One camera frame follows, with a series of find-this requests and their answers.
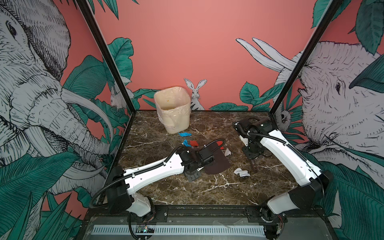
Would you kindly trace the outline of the dark brown dustpan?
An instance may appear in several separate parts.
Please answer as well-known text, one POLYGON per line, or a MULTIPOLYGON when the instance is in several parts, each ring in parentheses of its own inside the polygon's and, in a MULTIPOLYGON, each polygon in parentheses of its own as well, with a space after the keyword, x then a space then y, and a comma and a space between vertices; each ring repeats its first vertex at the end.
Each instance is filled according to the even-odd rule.
POLYGON ((207 175, 220 174, 232 166, 220 148, 213 152, 213 162, 204 167, 207 175))

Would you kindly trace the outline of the brown hand brush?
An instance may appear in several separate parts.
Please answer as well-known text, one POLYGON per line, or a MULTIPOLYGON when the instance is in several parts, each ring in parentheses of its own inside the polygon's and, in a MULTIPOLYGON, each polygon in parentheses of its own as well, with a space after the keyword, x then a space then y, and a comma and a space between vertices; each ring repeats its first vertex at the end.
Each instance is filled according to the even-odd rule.
POLYGON ((249 160, 250 161, 250 166, 251 166, 251 169, 254 173, 257 173, 258 172, 258 163, 257 163, 257 159, 251 159, 249 160))

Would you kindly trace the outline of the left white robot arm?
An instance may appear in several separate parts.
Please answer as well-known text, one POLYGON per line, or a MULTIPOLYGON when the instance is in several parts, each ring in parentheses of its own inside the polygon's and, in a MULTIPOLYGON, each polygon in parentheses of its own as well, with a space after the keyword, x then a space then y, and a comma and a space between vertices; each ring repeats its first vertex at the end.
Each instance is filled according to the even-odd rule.
POLYGON ((108 181, 110 186, 106 195, 109 213, 127 211, 145 222, 150 221, 156 214, 154 204, 150 197, 144 197, 138 191, 169 176, 193 174, 214 161, 214 151, 215 148, 210 150, 205 147, 197 151, 180 145, 169 156, 154 163, 125 170, 118 167, 117 174, 108 181))

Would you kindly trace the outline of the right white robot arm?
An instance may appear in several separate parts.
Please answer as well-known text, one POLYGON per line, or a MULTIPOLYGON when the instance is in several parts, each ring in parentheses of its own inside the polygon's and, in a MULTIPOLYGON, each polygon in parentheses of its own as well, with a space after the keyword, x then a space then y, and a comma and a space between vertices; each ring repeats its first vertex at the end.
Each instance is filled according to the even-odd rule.
POLYGON ((240 120, 233 123, 233 128, 244 143, 243 152, 249 159, 255 159, 268 150, 287 168, 298 184, 293 190, 271 197, 263 203, 260 214, 265 222, 271 223, 280 214, 290 210, 310 210, 325 196, 334 175, 330 171, 322 171, 304 157, 269 118, 254 124, 250 119, 240 120))

